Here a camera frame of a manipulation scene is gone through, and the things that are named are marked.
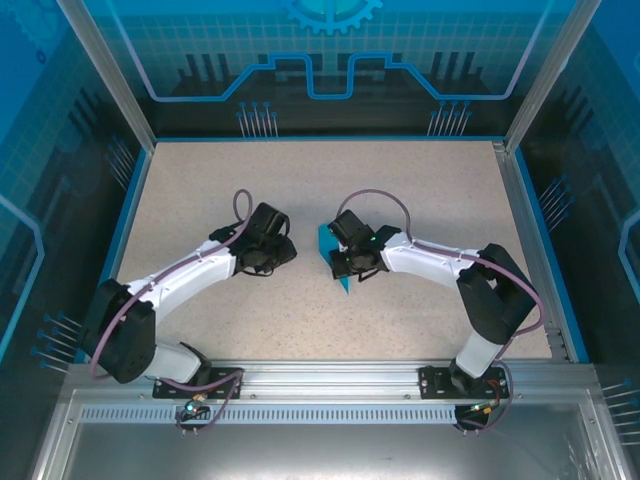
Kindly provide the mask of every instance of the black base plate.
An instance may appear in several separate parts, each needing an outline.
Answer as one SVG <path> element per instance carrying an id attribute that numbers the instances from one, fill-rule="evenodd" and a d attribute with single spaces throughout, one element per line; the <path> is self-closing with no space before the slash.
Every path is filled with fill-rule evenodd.
<path id="1" fill-rule="evenodd" d="M 488 380 L 501 380 L 506 382 L 504 370 L 499 367 L 490 367 L 482 376 L 483 382 L 469 395 L 464 395 L 458 391 L 451 383 L 451 374 L 448 367 L 424 367 L 418 369 L 418 385 L 420 386 L 420 397 L 423 400 L 491 400 L 496 398 L 493 387 L 487 385 Z M 505 383 L 500 387 L 500 399 L 509 398 L 509 387 Z"/>
<path id="2" fill-rule="evenodd" d="M 212 368 L 209 374 L 209 381 L 207 383 L 213 383 L 216 380 L 220 380 L 227 375 L 231 375 L 234 372 L 240 370 L 239 368 Z M 213 400 L 224 400 L 229 395 L 229 391 L 233 386 L 234 382 L 229 381 L 211 392 L 207 392 L 207 398 Z M 238 385 L 235 393 L 231 396 L 232 399 L 240 398 L 240 390 L 242 388 L 242 384 Z M 161 380 L 156 381 L 153 386 L 153 398 L 161 398 L 161 399 L 184 399 L 187 400 L 192 398 L 196 392 L 185 392 L 184 390 L 178 390 L 177 388 L 172 387 L 164 383 Z"/>

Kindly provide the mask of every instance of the blue block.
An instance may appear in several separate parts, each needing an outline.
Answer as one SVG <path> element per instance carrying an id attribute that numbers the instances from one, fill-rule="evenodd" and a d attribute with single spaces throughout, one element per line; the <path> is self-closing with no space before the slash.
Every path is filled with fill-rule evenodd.
<path id="1" fill-rule="evenodd" d="M 327 265 L 330 265 L 329 260 L 329 252 L 331 250 L 335 250 L 340 246 L 338 243 L 338 239 L 334 237 L 329 231 L 329 224 L 325 223 L 318 227 L 318 251 L 324 261 L 327 262 Z M 340 283 L 346 290 L 347 294 L 349 293 L 349 279 L 341 278 Z"/>

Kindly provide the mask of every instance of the work surface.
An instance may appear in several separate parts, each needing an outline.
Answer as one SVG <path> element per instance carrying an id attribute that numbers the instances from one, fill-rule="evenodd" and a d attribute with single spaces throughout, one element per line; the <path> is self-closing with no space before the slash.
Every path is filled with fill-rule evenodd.
<path id="1" fill-rule="evenodd" d="M 362 188 L 400 197 L 414 237 L 464 248 L 499 243 L 526 271 L 490 142 L 160 143 L 119 281 L 156 272 L 234 223 L 231 199 L 239 188 L 290 216 L 298 257 L 269 278 L 236 275 L 215 284 L 159 325 L 159 339 L 187 342 L 211 358 L 418 359 L 458 352 L 471 327 L 457 291 L 380 273 L 353 282 L 347 295 L 332 279 L 318 253 L 317 228 Z M 358 197 L 349 208 L 374 230 L 404 229 L 402 211 L 385 197 Z M 506 357 L 550 357 L 544 331 L 516 339 Z"/>

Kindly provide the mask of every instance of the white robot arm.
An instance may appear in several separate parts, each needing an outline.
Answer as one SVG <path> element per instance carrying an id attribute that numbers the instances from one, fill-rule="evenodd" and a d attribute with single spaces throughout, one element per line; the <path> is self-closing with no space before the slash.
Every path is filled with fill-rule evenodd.
<path id="1" fill-rule="evenodd" d="M 229 243 L 240 223 L 216 230 L 194 252 L 140 280 L 121 285 L 114 279 L 96 291 L 80 332 L 80 348 L 120 383 L 140 375 L 188 385 L 209 381 L 207 358 L 186 345 L 156 342 L 156 326 L 178 305 L 237 273 L 268 276 L 297 253 L 288 238 L 289 218 L 266 203 L 258 205 L 247 228 Z M 280 233 L 285 226 L 284 234 Z M 108 325 L 127 302 L 131 307 L 107 336 Z"/>
<path id="2" fill-rule="evenodd" d="M 388 225 L 374 232 L 351 210 L 344 211 L 329 229 L 341 245 L 329 253 L 336 279 L 357 275 L 362 282 L 379 271 L 409 273 L 459 290 L 473 331 L 449 372 L 451 383 L 463 394 L 477 388 L 535 305 L 512 280 L 473 260 L 482 258 L 499 265 L 531 287 L 499 245 L 490 244 L 481 251 L 462 250 L 411 239 Z"/>

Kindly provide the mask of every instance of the blue wall panel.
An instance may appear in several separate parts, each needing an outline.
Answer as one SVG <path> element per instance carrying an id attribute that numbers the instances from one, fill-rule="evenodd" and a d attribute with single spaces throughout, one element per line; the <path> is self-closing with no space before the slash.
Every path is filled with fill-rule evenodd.
<path id="1" fill-rule="evenodd" d="M 602 2 L 522 144 L 605 386 L 640 382 L 639 14 Z"/>
<path id="2" fill-rule="evenodd" d="M 506 132 L 573 1 L 88 6 L 160 136 L 455 136 Z"/>
<path id="3" fill-rule="evenodd" d="M 22 479 L 73 361 L 52 320 L 88 308 L 140 145 L 52 0 L 0 0 L 0 104 L 0 465 Z"/>

